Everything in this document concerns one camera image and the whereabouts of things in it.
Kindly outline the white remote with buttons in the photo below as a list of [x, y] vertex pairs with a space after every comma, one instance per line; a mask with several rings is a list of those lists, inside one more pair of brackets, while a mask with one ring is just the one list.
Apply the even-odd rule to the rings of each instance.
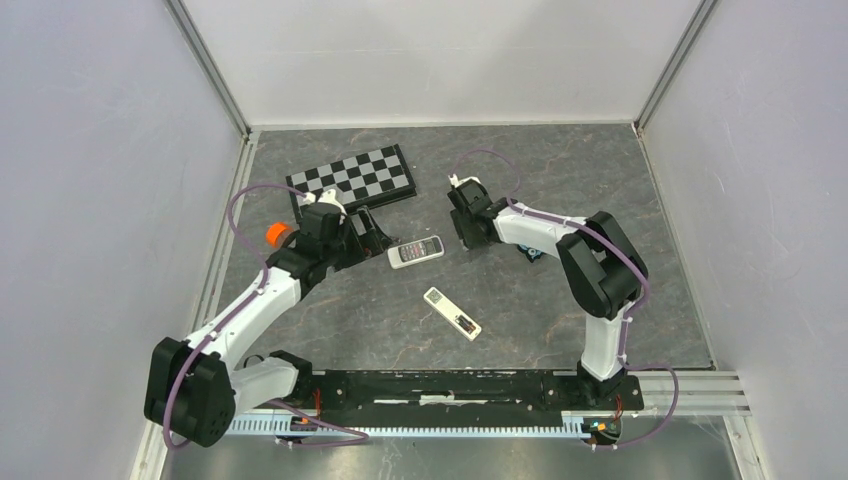
[[387, 251], [390, 267], [395, 270], [440, 258], [444, 253], [444, 244], [438, 235], [403, 243]]

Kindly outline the silver black AAA battery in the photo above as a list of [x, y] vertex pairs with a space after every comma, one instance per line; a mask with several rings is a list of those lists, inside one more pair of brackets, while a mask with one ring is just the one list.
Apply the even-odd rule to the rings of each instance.
[[463, 317], [463, 316], [459, 316], [456, 319], [456, 323], [457, 323], [458, 326], [460, 326], [464, 331], [466, 331], [468, 333], [472, 333], [476, 330], [475, 324], [473, 322], [471, 322], [470, 320], [468, 320], [467, 318]]

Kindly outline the slim white remote control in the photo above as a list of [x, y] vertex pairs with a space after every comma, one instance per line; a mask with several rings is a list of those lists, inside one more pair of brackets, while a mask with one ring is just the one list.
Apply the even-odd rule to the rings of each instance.
[[[447, 298], [437, 288], [429, 288], [424, 293], [423, 299], [433, 310], [435, 310], [440, 316], [442, 316], [453, 328], [455, 328], [467, 340], [474, 341], [480, 335], [482, 331], [480, 325], [471, 317], [469, 317], [461, 308], [459, 308], [453, 301]], [[456, 319], [459, 316], [463, 316], [473, 322], [476, 326], [476, 330], [472, 333], [464, 331], [456, 323]]]

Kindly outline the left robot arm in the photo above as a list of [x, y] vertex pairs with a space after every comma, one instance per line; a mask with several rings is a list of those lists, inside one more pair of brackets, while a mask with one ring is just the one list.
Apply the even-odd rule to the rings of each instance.
[[303, 208], [297, 229], [261, 261], [256, 279], [209, 324], [183, 340], [166, 337], [151, 357], [145, 418], [172, 437], [210, 447], [233, 419], [273, 400], [306, 405], [314, 394], [304, 363], [271, 355], [241, 368], [239, 360], [268, 327], [296, 306], [328, 272], [358, 265], [388, 251], [395, 239], [365, 207], [346, 212], [319, 201]]

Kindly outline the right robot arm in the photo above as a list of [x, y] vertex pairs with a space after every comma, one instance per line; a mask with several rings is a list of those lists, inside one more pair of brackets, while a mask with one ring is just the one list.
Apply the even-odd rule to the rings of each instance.
[[494, 201], [476, 177], [449, 181], [450, 215], [465, 248], [515, 245], [560, 261], [586, 314], [578, 396], [591, 408], [606, 406], [626, 375], [624, 324], [648, 292], [647, 267], [616, 219], [603, 211], [559, 217], [509, 198]]

